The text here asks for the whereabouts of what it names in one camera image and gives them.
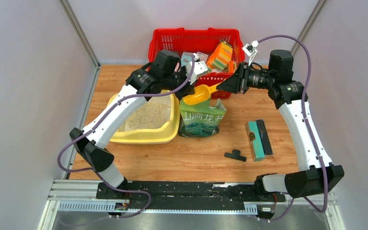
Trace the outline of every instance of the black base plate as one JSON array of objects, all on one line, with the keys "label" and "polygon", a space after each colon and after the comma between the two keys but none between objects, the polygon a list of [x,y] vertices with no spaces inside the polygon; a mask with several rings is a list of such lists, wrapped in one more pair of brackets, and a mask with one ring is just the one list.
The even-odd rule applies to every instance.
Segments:
[{"label": "black base plate", "polygon": [[[149,192],[148,209],[244,210],[244,202],[275,201],[273,194],[257,195],[253,184],[214,186],[218,184],[224,183],[133,181],[119,188]],[[285,202],[284,195],[275,194],[278,202]],[[104,183],[98,184],[96,198],[130,200],[129,208],[142,208],[148,199],[145,194],[115,192]]]}]

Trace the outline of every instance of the yellow litter box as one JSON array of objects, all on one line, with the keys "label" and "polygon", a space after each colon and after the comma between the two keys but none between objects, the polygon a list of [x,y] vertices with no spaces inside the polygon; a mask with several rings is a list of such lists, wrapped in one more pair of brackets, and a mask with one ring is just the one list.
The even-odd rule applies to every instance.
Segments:
[{"label": "yellow litter box", "polygon": [[[117,94],[112,96],[108,104],[116,96]],[[112,136],[111,142],[124,144],[168,143],[177,135],[179,124],[180,106],[174,94],[152,97],[122,124]]]}]

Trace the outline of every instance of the yellow scoop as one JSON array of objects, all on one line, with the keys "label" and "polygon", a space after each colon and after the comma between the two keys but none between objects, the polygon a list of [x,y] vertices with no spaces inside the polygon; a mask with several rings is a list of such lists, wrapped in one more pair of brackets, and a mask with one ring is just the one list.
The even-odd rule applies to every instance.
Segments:
[{"label": "yellow scoop", "polygon": [[217,86],[219,84],[220,83],[213,86],[198,85],[197,87],[194,88],[195,94],[183,97],[183,101],[188,105],[194,105],[204,102],[209,99],[211,93],[218,91]]}]

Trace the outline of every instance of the wooden surface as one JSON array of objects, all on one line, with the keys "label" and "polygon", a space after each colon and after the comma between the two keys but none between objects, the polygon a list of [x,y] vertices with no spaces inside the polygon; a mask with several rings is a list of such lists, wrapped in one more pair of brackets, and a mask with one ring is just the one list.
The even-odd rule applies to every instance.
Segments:
[{"label": "wooden surface", "polygon": [[[118,93],[130,73],[139,66],[102,66],[87,121],[90,123]],[[176,136],[159,145],[126,145],[110,142],[107,149],[114,163],[128,180],[253,182],[265,173],[292,173],[298,170],[297,156],[287,125],[267,96],[267,91],[249,89],[223,100],[227,112],[219,133],[208,138]],[[247,121],[264,119],[274,157],[252,160],[246,133]],[[224,157],[232,149],[241,151],[247,162]],[[73,169],[88,167],[77,154]],[[98,179],[91,171],[71,173],[70,179]]]}]

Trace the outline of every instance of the gray floor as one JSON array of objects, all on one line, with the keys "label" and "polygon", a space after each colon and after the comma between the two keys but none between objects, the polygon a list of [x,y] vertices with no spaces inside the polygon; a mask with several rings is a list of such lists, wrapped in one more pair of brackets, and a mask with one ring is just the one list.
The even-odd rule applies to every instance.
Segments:
[{"label": "gray floor", "polygon": [[[276,216],[281,215],[285,206],[278,205]],[[81,224],[107,216],[98,212],[59,212],[58,217],[67,224]],[[256,217],[244,215],[207,214],[148,214],[143,213],[127,219],[105,219],[91,225],[69,228],[58,221],[54,230],[329,230],[325,214],[316,212],[311,206],[294,205],[281,221],[264,223]]]}]

